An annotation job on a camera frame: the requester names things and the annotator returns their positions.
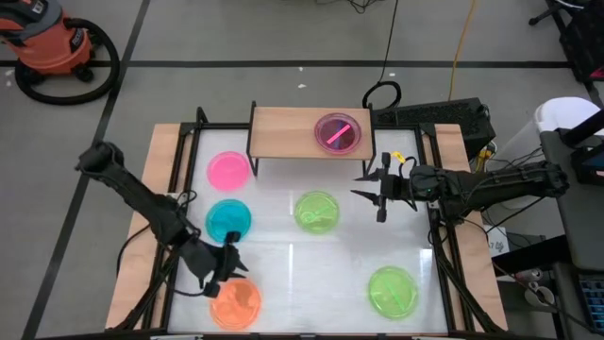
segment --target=orange vacuum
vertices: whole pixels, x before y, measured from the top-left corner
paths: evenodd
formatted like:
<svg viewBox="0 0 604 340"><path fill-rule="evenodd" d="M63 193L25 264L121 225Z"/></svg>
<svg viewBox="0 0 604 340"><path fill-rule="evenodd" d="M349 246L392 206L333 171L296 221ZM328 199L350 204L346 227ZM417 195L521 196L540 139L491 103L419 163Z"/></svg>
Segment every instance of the orange vacuum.
<svg viewBox="0 0 604 340"><path fill-rule="evenodd" d="M15 67L17 85L42 103L75 105L93 101L111 90L120 74L119 56L109 36L87 20L69 18L57 0L0 0L0 39L19 57ZM91 82L94 73L88 63L100 45L109 52L111 70L97 89L67 97L33 89L48 76L74 75Z"/></svg>

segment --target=gray floor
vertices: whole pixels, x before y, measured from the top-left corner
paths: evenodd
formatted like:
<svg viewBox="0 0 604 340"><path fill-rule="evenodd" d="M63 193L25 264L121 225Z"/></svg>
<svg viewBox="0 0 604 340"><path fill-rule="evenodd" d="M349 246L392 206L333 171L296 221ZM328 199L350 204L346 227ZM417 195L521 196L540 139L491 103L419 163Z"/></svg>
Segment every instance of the gray floor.
<svg viewBox="0 0 604 340"><path fill-rule="evenodd" d="M67 12L105 28L123 53L142 0L60 2ZM470 0L401 0L390 59L452 60L469 5ZM132 59L380 60L393 7L394 1L378 2L359 15L346 2L319 6L311 0L152 0ZM527 25L530 16L544 9L543 0L479 1L461 59L564 60L551 19ZM13 59L0 45L0 60ZM3 338L15 339L24 330L74 195L77 156L92 141L106 99L72 108L38 104L20 93L7 71L0 69L0 214L5 222L0 237L0 256L5 259L0 332ZM99 78L107 72L97 71ZM214 122L245 121L254 99L267 106L358 107L379 71L129 68L106 139L125 151L127 166L139 176L157 123L190 121L197 106ZM401 105L446 100L449 76L447 68L386 71L386 78L401 84ZM604 92L604 86L597 87ZM53 80L44 89L61 94L83 90L72 79ZM376 93L373 102L387 104L391 95ZM488 104L496 141L502 145L537 106L565 95L589 98L568 69L464 68L458 71L454 97L477 96ZM541 209L547 215L550 208ZM114 193L89 185L38 336L103 330L115 283L115 257L130 215ZM554 222L514 223L538 225L536 230L548 236L560 232L550 227ZM513 224L510 228L522 230ZM529 319L517 314L510 318L515 320L512 325ZM524 325L519 327L544 334L541 326Z"/></svg>

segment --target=blue petri dish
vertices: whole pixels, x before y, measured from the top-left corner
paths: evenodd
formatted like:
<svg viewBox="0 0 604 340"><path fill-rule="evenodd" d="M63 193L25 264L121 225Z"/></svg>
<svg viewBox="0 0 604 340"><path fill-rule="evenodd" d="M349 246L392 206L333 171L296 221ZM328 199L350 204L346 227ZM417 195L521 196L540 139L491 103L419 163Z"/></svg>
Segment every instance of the blue petri dish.
<svg viewBox="0 0 604 340"><path fill-rule="evenodd" d="M238 231L242 238L252 225L252 214L247 206L237 199L225 199L211 207L206 215L206 230L212 240L223 243L227 233Z"/></svg>

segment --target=pink stick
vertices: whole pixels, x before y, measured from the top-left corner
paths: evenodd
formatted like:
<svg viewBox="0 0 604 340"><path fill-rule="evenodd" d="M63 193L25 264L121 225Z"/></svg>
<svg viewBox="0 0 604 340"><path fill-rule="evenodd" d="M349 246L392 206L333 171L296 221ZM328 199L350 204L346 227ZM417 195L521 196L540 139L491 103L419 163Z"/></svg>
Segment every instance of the pink stick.
<svg viewBox="0 0 604 340"><path fill-rule="evenodd" d="M327 140L327 143L330 145L333 142L335 142L335 140L337 140L338 137L342 136L345 132L347 132L349 128L350 128L350 124L346 124L345 127L342 127L342 129L340 131L336 132L336 134L334 134L333 136L331 136L331 138L329 138Z"/></svg>

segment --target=orange petri dish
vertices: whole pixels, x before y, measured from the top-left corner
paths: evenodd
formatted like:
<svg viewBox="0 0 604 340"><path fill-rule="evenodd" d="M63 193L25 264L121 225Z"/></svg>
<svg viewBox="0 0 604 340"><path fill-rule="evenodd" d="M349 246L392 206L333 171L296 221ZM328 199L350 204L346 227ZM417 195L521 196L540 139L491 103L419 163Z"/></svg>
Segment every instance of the orange petri dish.
<svg viewBox="0 0 604 340"><path fill-rule="evenodd" d="M220 286L220 294L210 304L210 315L225 331L242 331L251 326L260 312L262 299L248 279L230 279Z"/></svg>

